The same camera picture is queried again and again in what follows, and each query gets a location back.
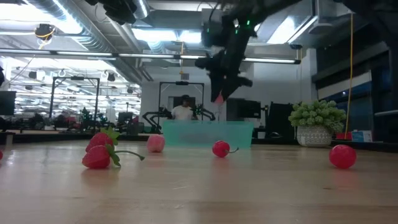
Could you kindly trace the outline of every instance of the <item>potted plant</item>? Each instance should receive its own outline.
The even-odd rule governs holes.
[[[293,127],[297,128],[297,141],[305,147],[326,147],[331,143],[333,133],[342,132],[342,120],[346,119],[344,110],[336,107],[336,102],[322,100],[308,105],[293,105],[289,116]]]

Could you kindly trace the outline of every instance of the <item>white shirt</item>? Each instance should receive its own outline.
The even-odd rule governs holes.
[[[191,107],[176,106],[172,110],[172,115],[176,120],[190,121],[193,117],[193,111],[191,109]]]

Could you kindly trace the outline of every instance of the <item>green plant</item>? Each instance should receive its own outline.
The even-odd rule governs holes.
[[[336,102],[326,100],[314,101],[312,104],[293,105],[294,111],[289,116],[293,127],[320,125],[330,132],[342,132],[342,120],[346,119],[346,112],[336,108]]]

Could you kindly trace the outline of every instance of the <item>red ball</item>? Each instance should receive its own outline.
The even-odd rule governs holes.
[[[348,169],[355,164],[356,152],[352,147],[337,145],[329,152],[329,160],[340,169]]]
[[[213,145],[213,153],[214,155],[224,158],[229,154],[229,144],[224,141],[218,141]]]
[[[154,134],[149,136],[147,149],[149,152],[162,152],[165,145],[165,139],[162,135]]]

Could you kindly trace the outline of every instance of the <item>pink ball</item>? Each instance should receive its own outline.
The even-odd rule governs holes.
[[[340,169],[348,169],[355,164],[356,152],[352,147],[338,145],[329,152],[329,160]]]
[[[149,136],[149,139],[147,141],[147,149],[149,152],[162,152],[164,144],[164,137],[159,134],[154,134]]]

